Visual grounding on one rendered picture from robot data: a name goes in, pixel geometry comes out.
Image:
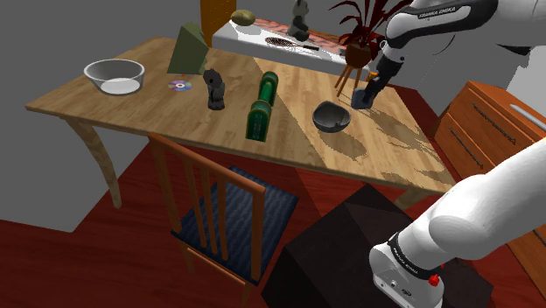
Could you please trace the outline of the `red-leaved potted plant on stand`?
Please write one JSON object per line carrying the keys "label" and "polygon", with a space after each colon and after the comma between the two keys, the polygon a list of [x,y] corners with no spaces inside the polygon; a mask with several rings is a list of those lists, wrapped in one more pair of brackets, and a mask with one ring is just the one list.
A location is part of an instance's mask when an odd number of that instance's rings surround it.
{"label": "red-leaved potted plant on stand", "polygon": [[330,10],[340,6],[349,5],[357,10],[356,15],[346,16],[339,23],[354,20],[356,26],[349,33],[339,37],[338,42],[344,46],[346,65],[339,76],[335,88],[337,96],[340,96],[349,76],[356,71],[354,88],[357,88],[364,66],[374,60],[379,52],[379,44],[385,41],[385,37],[376,32],[376,29],[386,22],[394,13],[409,5],[412,0],[399,0],[390,10],[385,10],[389,0],[374,0],[374,6],[370,6],[371,0],[364,0],[363,9],[353,0],[343,0],[335,4]]}

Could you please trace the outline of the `blue-grey small box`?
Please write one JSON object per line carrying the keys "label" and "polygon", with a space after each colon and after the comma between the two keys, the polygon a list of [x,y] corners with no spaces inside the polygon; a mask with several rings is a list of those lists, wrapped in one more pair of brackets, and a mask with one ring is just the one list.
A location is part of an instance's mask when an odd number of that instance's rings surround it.
{"label": "blue-grey small box", "polygon": [[352,93],[351,107],[353,109],[371,109],[376,97],[376,92],[364,87],[356,88]]}

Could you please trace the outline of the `dark grey bowl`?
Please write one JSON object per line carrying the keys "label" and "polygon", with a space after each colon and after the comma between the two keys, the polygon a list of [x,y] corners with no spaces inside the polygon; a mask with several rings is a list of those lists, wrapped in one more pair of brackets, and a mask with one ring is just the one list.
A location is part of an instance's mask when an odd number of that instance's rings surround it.
{"label": "dark grey bowl", "polygon": [[325,133],[342,131],[351,122],[349,111],[331,101],[322,101],[313,111],[315,126]]}

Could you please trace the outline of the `orange chest of drawers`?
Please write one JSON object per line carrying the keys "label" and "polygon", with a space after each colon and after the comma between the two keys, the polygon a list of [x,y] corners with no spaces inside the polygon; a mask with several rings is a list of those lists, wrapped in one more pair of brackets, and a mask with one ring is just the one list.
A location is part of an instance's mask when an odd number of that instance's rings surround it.
{"label": "orange chest of drawers", "polygon": [[[546,137],[546,117],[507,90],[469,80],[437,120],[434,139],[465,179]],[[508,244],[546,298],[546,224]]]}

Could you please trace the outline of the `green bookends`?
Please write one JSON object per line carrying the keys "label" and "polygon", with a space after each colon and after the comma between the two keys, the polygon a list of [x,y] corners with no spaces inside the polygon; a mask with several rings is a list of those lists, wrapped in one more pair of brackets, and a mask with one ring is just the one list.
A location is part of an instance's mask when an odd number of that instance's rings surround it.
{"label": "green bookends", "polygon": [[263,74],[259,84],[257,100],[248,112],[246,138],[265,142],[270,125],[278,86],[278,76],[272,71]]}

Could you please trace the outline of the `white sideboard with items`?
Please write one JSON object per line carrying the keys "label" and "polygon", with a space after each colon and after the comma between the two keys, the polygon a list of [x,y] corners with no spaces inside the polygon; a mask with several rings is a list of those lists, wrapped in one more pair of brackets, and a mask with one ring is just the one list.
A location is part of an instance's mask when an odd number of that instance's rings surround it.
{"label": "white sideboard with items", "polygon": [[212,47],[265,60],[272,60],[323,73],[339,74],[346,66],[345,48],[332,41],[307,35],[299,41],[297,35],[305,29],[309,12],[306,0],[295,0],[290,24],[271,23],[257,19],[251,25],[238,25],[230,20],[212,37]]}

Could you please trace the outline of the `black figure statue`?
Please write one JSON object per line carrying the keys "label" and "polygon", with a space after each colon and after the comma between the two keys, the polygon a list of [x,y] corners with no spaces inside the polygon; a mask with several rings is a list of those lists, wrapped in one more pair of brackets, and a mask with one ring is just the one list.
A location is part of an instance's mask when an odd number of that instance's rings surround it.
{"label": "black figure statue", "polygon": [[223,82],[221,75],[214,69],[207,69],[203,73],[203,80],[207,85],[208,91],[207,106],[211,110],[224,109],[225,83]]}

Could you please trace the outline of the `orange wooden door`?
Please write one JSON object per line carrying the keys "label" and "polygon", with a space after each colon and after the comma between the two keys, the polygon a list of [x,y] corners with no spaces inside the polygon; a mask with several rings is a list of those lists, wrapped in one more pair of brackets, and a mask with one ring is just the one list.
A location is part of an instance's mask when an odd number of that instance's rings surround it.
{"label": "orange wooden door", "polygon": [[212,46],[213,35],[227,23],[237,0],[200,0],[200,24],[206,44]]}

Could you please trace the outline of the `dark robot stand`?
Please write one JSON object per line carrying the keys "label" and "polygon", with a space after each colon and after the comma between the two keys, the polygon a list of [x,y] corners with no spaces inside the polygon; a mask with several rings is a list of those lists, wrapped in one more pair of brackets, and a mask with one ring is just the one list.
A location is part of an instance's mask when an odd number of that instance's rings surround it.
{"label": "dark robot stand", "polygon": [[269,308],[487,308],[493,286],[464,262],[446,263],[438,286],[381,264],[373,246],[411,218],[364,185],[287,243],[262,290]]}

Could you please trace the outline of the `olive green wedge box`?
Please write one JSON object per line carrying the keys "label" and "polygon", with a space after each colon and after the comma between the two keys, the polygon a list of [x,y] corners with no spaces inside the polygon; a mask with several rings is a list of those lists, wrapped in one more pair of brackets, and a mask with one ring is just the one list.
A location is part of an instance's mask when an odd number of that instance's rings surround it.
{"label": "olive green wedge box", "polygon": [[197,74],[205,72],[209,47],[200,26],[194,22],[183,24],[173,49],[168,74]]}

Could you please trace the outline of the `wooden chair with blue seat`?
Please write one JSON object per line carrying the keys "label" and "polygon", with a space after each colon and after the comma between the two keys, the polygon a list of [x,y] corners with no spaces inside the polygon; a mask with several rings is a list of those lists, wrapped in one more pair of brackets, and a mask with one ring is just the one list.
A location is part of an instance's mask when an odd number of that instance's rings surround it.
{"label": "wooden chair with blue seat", "polygon": [[[194,272],[200,259],[243,288],[245,307],[257,286],[298,203],[298,197],[236,167],[224,167],[151,132],[148,135],[171,234]],[[165,153],[184,166],[192,208],[180,216]]]}

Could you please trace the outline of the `wooden table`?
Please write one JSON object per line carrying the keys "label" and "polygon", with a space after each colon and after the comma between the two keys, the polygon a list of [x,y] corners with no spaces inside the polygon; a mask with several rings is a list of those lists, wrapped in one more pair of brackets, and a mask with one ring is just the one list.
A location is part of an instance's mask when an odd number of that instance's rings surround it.
{"label": "wooden table", "polygon": [[[212,49],[207,64],[225,82],[226,107],[207,106],[207,87],[200,77],[192,88],[175,92],[166,72],[175,42],[152,38],[124,56],[143,64],[140,91],[124,96],[101,93],[85,76],[71,80],[28,104],[30,111],[65,120],[85,142],[112,192],[118,189],[114,167],[98,128],[136,135],[158,133],[171,140],[306,170],[402,189],[396,204],[407,208],[448,191],[454,179],[418,127],[397,92],[384,89],[369,110],[355,110],[341,132],[319,131],[313,110],[323,101],[348,107],[335,77],[302,67]],[[247,114],[256,100],[260,79],[277,74],[279,85],[264,142],[245,137]]]}

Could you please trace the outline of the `clear glass bowl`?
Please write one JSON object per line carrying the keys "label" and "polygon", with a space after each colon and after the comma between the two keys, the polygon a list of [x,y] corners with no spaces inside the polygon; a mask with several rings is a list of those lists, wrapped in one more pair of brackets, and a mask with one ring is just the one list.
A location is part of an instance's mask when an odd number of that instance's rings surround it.
{"label": "clear glass bowl", "polygon": [[144,84],[145,68],[129,59],[103,59],[84,68],[87,78],[106,95],[130,95]]}

